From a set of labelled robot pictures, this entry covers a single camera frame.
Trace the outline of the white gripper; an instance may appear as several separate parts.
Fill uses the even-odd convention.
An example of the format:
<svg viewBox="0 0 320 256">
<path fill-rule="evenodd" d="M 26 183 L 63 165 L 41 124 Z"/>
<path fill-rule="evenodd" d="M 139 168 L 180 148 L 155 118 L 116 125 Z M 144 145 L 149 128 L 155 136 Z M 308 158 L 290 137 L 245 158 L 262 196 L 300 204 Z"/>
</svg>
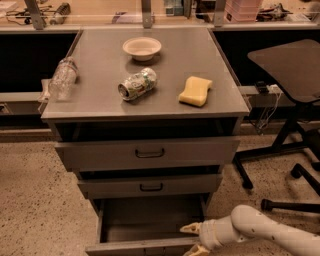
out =
<svg viewBox="0 0 320 256">
<path fill-rule="evenodd" d="M 186 234 L 199 234 L 199 239 L 203 245 L 195 244 L 183 256 L 209 256 L 210 251 L 216 248 L 243 242 L 243 236 L 233 226 L 230 216 L 206 220 L 201 224 L 198 222 L 191 223 L 181 227 L 180 231 Z"/>
</svg>

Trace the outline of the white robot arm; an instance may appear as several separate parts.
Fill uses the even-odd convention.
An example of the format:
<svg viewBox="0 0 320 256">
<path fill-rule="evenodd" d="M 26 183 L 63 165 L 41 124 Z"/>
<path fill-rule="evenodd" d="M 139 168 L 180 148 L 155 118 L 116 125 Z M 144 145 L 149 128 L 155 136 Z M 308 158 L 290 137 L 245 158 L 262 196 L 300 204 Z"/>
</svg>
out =
<svg viewBox="0 0 320 256">
<path fill-rule="evenodd" d="M 185 225 L 180 231 L 199 237 L 183 256 L 209 256 L 216 248 L 253 239 L 271 241 L 293 256 L 320 256 L 319 235 L 276 222 L 248 205 L 238 205 L 220 219 Z"/>
</svg>

